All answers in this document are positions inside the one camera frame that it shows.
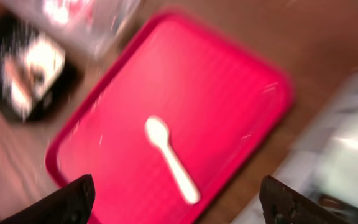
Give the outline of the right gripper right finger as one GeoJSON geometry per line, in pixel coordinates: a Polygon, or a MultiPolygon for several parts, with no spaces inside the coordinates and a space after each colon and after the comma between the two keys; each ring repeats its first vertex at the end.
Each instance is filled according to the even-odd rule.
{"type": "Polygon", "coordinates": [[[262,179],[259,200],[266,224],[348,224],[271,175],[262,179]]]}

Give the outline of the mint green bowl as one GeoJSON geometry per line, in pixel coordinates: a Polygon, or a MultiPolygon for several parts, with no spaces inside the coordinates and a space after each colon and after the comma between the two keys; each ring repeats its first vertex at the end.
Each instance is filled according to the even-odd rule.
{"type": "Polygon", "coordinates": [[[358,112],[330,137],[316,172],[320,191],[358,208],[358,112]]]}

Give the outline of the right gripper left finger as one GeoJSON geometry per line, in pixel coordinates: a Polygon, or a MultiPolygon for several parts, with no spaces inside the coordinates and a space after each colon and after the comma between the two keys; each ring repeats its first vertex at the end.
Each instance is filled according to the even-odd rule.
{"type": "Polygon", "coordinates": [[[93,178],[86,174],[0,224],[87,224],[94,201],[93,178]]]}

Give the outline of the red snack wrapper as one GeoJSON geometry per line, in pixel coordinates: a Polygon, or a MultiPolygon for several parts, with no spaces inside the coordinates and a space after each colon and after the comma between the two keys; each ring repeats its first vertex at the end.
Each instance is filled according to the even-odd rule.
{"type": "Polygon", "coordinates": [[[42,12],[52,22],[65,25],[79,19],[93,20],[93,0],[43,0],[42,12]]]}

